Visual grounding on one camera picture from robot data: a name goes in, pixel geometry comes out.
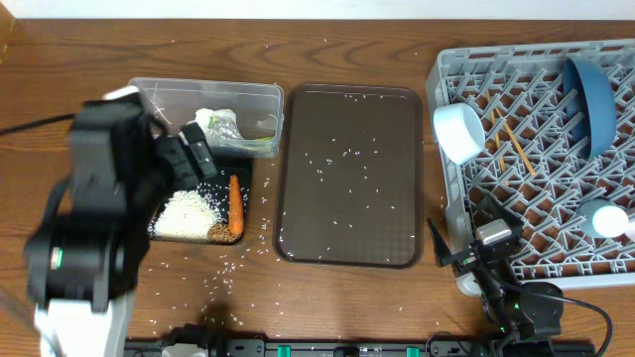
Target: orange carrot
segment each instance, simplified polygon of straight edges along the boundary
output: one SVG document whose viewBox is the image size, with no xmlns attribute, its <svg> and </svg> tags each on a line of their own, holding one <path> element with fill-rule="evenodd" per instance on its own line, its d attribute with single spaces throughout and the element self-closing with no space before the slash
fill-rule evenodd
<svg viewBox="0 0 635 357">
<path fill-rule="evenodd" d="M 229 179 L 229 231 L 231 234 L 242 234 L 243 229 L 245 229 L 245 217 L 240 184 L 238 177 L 232 175 Z"/>
</svg>

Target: wooden chopstick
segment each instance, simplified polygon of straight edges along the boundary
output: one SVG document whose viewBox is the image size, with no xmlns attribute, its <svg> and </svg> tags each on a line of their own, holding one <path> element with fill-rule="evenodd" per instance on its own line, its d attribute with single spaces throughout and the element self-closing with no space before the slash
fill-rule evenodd
<svg viewBox="0 0 635 357">
<path fill-rule="evenodd" d="M 503 114 L 501 114 L 501 112 L 498 109 L 498 107 L 494 107 L 494 109 L 496 109 L 496 113 L 498 114 L 498 116 L 501 119 L 503 119 L 504 116 L 503 116 Z M 507 130 L 507 134 L 512 139 L 512 143 L 514 143 L 514 146 L 516 147 L 516 150 L 518 151 L 518 154 L 520 154 L 520 157 L 523 158 L 523 163 L 525 163 L 525 166 L 527 167 L 527 170 L 529 170 L 529 172 L 532 174 L 532 176 L 535 176 L 536 175 L 536 171 L 532 167 L 532 163 L 529 161 L 529 159 L 527 159 L 527 155 L 525 155 L 525 151 L 523 150 L 523 147 L 520 146 L 520 143 L 516 139 L 516 136 L 514 135 L 514 132 L 512 131 L 512 129 L 509 127 L 509 125 L 507 125 L 507 122 L 505 122 L 505 130 Z"/>
<path fill-rule="evenodd" d="M 489 95 L 489 92 L 487 92 L 487 102 L 491 102 L 492 98 Z M 494 115 L 494 111 L 492 110 L 489 113 L 492 117 L 492 125 L 496 125 L 496 116 Z M 500 149 L 500 137 L 498 136 L 498 132 L 496 133 L 496 150 Z M 503 171 L 503 174 L 505 174 L 505 172 L 507 171 L 507 167 L 505 166 L 505 160 L 503 159 L 503 156 L 501 155 L 500 158 L 498 158 L 499 162 L 500 162 L 500 170 Z M 509 186 L 509 180 L 506 179 L 505 180 L 505 185 Z"/>
</svg>

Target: white bowl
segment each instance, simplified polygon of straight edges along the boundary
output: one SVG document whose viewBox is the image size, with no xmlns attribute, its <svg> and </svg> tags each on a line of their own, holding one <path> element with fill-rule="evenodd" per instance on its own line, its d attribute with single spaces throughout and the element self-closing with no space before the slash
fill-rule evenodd
<svg viewBox="0 0 635 357">
<path fill-rule="evenodd" d="M 433 118 L 437 139 L 455 164 L 463 165 L 485 148 L 485 131 L 474 109 L 458 103 L 437 108 Z"/>
</svg>

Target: transparent container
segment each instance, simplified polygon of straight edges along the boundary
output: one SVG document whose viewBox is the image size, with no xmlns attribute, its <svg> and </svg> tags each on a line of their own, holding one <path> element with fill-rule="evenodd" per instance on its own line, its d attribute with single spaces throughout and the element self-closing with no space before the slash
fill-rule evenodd
<svg viewBox="0 0 635 357">
<path fill-rule="evenodd" d="M 133 78 L 128 84 L 141 89 L 146 108 L 174 135 L 198 109 L 233 110 L 244 140 L 209 141 L 215 156 L 278 156 L 284 121 L 284 91 L 278 85 L 168 78 Z"/>
</svg>

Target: blue plate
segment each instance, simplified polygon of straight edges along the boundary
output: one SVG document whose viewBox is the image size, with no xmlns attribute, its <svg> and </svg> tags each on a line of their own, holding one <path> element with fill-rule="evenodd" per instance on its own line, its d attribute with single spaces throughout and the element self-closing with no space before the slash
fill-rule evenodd
<svg viewBox="0 0 635 357">
<path fill-rule="evenodd" d="M 576 142 L 589 137 L 590 144 L 579 153 L 592 159 L 605 152 L 615 139 L 617 113 L 613 91 L 599 64 L 586 59 L 567 59 L 565 62 L 565 95 L 572 89 L 578 95 L 567 106 L 567 115 L 573 118 L 578 112 L 584 119 L 571 129 Z"/>
</svg>

